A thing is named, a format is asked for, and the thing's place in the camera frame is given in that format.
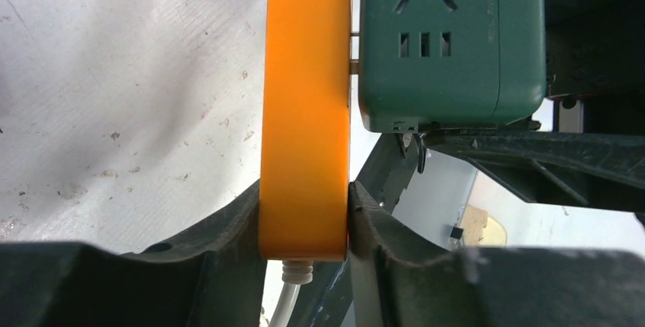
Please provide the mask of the green cube socket adapter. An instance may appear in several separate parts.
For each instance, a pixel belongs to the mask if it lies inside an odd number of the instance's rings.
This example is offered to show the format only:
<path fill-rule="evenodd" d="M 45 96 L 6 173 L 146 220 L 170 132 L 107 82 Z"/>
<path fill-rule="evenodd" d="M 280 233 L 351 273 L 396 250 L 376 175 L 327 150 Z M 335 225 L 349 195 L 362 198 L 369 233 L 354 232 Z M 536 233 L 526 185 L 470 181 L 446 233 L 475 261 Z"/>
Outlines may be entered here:
<path fill-rule="evenodd" d="M 505 125 L 542 105 L 544 0 L 361 0 L 360 8 L 367 130 Z"/>

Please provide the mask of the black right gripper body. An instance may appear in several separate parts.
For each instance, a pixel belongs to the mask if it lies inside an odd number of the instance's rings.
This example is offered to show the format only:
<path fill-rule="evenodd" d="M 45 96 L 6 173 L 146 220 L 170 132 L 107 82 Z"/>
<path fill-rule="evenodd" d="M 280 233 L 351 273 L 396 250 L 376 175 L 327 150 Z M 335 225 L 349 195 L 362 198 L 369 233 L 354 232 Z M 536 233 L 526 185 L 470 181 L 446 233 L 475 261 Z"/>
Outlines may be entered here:
<path fill-rule="evenodd" d="M 556 132 L 644 134 L 644 0 L 545 0 Z"/>

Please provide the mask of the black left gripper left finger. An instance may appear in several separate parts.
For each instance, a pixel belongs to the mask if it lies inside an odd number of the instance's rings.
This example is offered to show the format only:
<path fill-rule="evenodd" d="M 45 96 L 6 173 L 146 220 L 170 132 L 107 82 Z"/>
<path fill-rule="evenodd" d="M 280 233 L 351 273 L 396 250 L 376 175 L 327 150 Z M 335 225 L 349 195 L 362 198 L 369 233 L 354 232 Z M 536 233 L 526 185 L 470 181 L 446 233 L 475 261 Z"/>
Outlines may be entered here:
<path fill-rule="evenodd" d="M 257 326 L 259 187 L 122 255 L 79 242 L 1 245 L 3 326 Z"/>

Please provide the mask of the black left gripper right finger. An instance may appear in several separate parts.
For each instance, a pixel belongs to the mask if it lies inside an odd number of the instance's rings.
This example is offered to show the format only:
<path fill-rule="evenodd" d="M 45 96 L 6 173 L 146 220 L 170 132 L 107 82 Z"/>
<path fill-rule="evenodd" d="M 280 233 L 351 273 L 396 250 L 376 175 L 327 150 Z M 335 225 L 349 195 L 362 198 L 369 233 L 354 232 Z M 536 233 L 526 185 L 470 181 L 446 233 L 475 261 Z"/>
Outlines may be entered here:
<path fill-rule="evenodd" d="M 617 250 L 448 251 L 348 190 L 359 326 L 642 326 L 644 261 Z"/>

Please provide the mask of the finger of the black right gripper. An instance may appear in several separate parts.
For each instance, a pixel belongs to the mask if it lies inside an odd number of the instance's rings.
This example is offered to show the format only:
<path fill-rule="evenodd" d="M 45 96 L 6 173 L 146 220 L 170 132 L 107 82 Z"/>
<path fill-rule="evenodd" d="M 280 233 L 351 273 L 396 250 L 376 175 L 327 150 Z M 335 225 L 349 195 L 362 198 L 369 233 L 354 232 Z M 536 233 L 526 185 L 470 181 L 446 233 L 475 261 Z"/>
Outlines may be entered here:
<path fill-rule="evenodd" d="M 644 212 L 642 136 L 457 129 L 422 141 L 526 203 Z"/>

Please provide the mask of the orange power strip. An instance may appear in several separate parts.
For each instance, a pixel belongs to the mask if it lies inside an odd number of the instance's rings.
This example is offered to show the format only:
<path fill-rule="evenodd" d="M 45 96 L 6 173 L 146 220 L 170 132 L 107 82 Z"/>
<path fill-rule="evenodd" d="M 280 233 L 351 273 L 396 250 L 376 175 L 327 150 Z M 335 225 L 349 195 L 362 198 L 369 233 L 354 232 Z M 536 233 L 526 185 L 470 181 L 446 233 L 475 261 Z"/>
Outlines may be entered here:
<path fill-rule="evenodd" d="M 351 0 L 268 0 L 259 185 L 266 259 L 347 249 Z"/>

